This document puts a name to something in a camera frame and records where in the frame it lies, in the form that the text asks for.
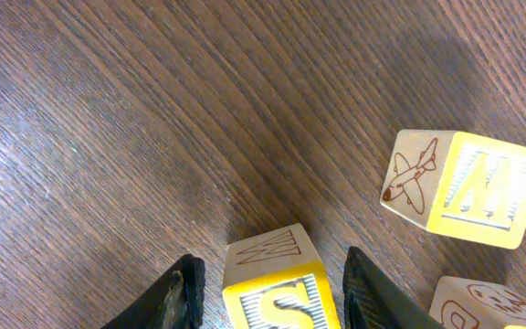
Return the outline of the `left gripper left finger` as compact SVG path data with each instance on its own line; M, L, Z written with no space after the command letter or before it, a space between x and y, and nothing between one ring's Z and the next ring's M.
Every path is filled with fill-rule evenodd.
M185 254L102 329L198 329L204 299L205 262Z

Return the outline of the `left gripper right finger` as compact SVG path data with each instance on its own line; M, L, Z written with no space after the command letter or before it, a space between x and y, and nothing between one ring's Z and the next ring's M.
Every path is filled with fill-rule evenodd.
M348 249L344 265L346 329L443 329L358 247Z

